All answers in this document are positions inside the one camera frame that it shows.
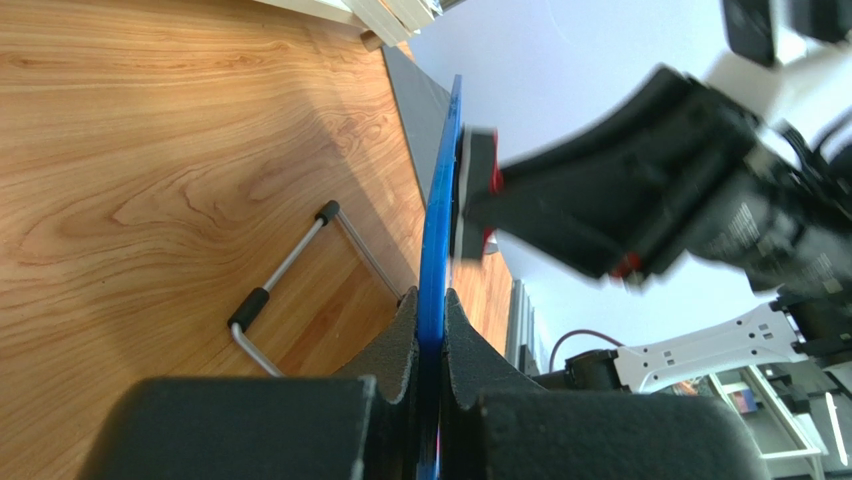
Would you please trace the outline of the blue framed whiteboard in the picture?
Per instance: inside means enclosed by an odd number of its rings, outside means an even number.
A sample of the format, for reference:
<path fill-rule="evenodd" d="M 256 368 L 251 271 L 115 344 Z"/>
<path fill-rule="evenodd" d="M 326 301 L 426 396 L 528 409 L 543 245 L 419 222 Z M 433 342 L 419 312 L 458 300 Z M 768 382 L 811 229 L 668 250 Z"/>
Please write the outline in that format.
<path fill-rule="evenodd" d="M 426 205 L 417 309 L 418 460 L 416 477 L 439 477 L 441 353 L 445 339 L 445 297 L 451 239 L 457 144 L 461 133 L 462 77 L 454 78 Z"/>

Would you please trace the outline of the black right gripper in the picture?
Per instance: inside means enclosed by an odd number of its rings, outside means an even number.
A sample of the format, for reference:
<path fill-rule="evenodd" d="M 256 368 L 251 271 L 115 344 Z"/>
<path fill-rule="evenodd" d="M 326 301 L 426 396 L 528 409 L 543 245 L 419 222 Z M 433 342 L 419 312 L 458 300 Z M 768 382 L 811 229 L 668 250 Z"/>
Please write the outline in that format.
<path fill-rule="evenodd" d="M 851 170 L 783 132 L 794 166 L 724 93 L 657 67 L 579 136 L 502 169 L 468 217 L 591 278 L 646 279 L 684 251 L 743 271 L 755 291 L 851 286 Z"/>

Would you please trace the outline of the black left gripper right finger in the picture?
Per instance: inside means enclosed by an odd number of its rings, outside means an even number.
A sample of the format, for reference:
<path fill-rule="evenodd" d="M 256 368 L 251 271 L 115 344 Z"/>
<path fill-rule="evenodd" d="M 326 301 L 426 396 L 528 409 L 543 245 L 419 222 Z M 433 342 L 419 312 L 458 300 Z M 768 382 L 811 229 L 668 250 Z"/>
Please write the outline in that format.
<path fill-rule="evenodd" d="M 707 397 L 548 391 L 445 300 L 444 479 L 766 479 L 744 421 Z"/>

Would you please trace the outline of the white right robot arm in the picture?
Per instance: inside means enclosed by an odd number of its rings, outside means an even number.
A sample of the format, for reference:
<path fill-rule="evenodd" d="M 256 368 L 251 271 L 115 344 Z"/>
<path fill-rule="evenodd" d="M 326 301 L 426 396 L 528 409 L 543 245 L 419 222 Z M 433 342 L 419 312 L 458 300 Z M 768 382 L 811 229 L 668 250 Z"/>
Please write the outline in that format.
<path fill-rule="evenodd" d="M 683 254 L 741 270 L 778 298 L 644 346 L 569 359 L 569 389 L 651 393 L 720 370 L 851 358 L 851 153 L 826 161 L 792 127 L 791 165 L 760 116 L 724 91 L 658 68 L 582 135 L 500 167 L 497 134 L 457 143 L 450 253 L 480 260 L 510 234 L 591 279 L 639 286 Z"/>

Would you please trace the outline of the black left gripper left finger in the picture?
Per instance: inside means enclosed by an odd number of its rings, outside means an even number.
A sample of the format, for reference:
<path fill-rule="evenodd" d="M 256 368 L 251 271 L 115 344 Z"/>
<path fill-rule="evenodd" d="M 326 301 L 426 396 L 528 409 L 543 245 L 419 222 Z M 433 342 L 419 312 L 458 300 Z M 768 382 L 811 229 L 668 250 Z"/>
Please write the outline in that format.
<path fill-rule="evenodd" d="M 112 407 L 83 479 L 412 479 L 418 292 L 330 377 L 157 377 Z"/>

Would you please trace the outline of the red whiteboard eraser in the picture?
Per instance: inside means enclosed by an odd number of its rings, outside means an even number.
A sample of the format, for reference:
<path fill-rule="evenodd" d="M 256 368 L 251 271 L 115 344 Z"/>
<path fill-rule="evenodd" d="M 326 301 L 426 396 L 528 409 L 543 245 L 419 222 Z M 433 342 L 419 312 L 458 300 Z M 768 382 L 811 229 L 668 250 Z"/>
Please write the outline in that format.
<path fill-rule="evenodd" d="M 467 210 L 502 188 L 497 145 L 495 129 L 462 128 L 455 162 L 449 247 L 455 261 L 481 261 L 495 252 L 494 247 L 489 247 L 495 229 L 470 219 Z"/>

